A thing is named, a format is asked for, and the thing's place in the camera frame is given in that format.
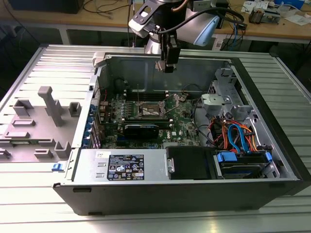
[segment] green circuit board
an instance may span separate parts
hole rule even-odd
[[[144,148],[144,149],[163,149],[169,145],[179,146],[199,146],[199,136],[195,130],[195,126],[190,118],[191,116],[191,100],[185,100],[180,102],[179,106],[173,110],[176,106],[176,100],[170,98],[165,101],[165,106],[160,104],[159,101],[141,101],[139,104],[137,101],[125,101],[122,98],[111,99],[109,107],[106,108],[106,115],[112,117],[102,117],[101,122],[104,126],[105,137],[102,141],[102,148]],[[157,111],[169,111],[163,116],[157,116]],[[148,124],[155,124],[160,126],[159,135],[156,139],[148,140],[127,140],[122,135],[122,128],[124,118],[131,119],[135,123],[140,122],[141,119],[154,118]],[[162,119],[166,119],[172,122],[162,122]]]

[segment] gray mount block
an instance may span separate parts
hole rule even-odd
[[[14,120],[12,122],[12,125],[14,127],[27,127],[27,126],[34,126],[35,125],[35,121],[32,119],[29,120]]]
[[[55,103],[55,106],[56,106],[57,111],[59,112],[60,115],[62,115],[62,113],[63,113],[63,108],[62,108],[62,106],[60,105],[59,100],[54,100],[54,103]],[[45,111],[47,112],[48,116],[50,117],[51,115],[50,115],[49,109],[48,109],[48,108],[45,108]]]
[[[38,95],[44,100],[55,126],[61,127],[63,125],[63,120],[60,116],[59,108],[55,105],[52,91],[50,86],[42,86],[38,91]]]
[[[28,132],[7,132],[4,135],[5,138],[29,138],[30,134]]]
[[[67,142],[65,147],[63,148],[62,145],[59,142],[57,142],[54,151],[59,158],[68,159],[71,152],[71,145],[69,142]]]
[[[71,117],[79,117],[82,108],[79,102],[71,102],[68,109]]]
[[[10,141],[0,141],[0,147],[14,147]]]
[[[1,159],[9,159],[10,156],[11,156],[11,154],[7,150],[0,149],[0,158]]]
[[[32,108],[33,106],[30,104],[29,100],[18,100],[13,106],[13,109],[19,117],[29,117],[27,109]]]
[[[53,158],[53,154],[50,149],[35,149],[34,155],[38,159]]]
[[[49,141],[39,141],[38,143],[42,147],[54,147],[56,144],[56,142],[53,138]]]

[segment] motherboard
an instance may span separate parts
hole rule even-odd
[[[116,94],[100,102],[102,148],[199,146],[192,100],[182,93]]]

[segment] slotted metal surface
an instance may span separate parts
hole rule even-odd
[[[22,81],[0,113],[0,131],[14,114],[16,99],[37,98],[40,85],[51,85],[54,97],[64,106],[73,99],[83,104],[91,74],[92,56],[97,51],[143,53],[142,49],[86,46],[49,46],[30,62]],[[300,83],[265,53],[185,50],[182,54],[239,57],[267,101],[305,166],[311,171],[310,97]],[[78,216],[52,190],[51,184],[63,173],[52,173],[53,163],[0,164],[0,230],[50,232],[145,233],[252,233],[311,231],[311,188],[295,196],[278,198],[257,211],[204,212],[133,216]]]

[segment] blue cable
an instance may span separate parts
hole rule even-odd
[[[228,128],[228,139],[229,139],[229,142],[230,144],[235,148],[237,149],[238,153],[240,153],[240,148],[234,144],[234,142],[232,141],[232,135],[231,135],[231,131],[233,129],[233,127],[237,127],[239,133],[240,133],[240,137],[241,137],[241,144],[242,144],[242,147],[243,147],[243,150],[246,152],[246,153],[250,153],[250,150],[248,148],[248,145],[247,143],[245,142],[245,138],[244,138],[244,132],[243,132],[243,129],[238,126],[237,124],[232,124],[229,126]]]
[[[232,45],[230,46],[230,49],[229,49],[230,51],[232,51],[232,49],[235,47],[235,42],[236,42],[236,39],[238,37],[237,26],[235,26],[235,24],[233,24],[233,27],[234,27],[235,35],[234,35],[233,43],[232,43]]]

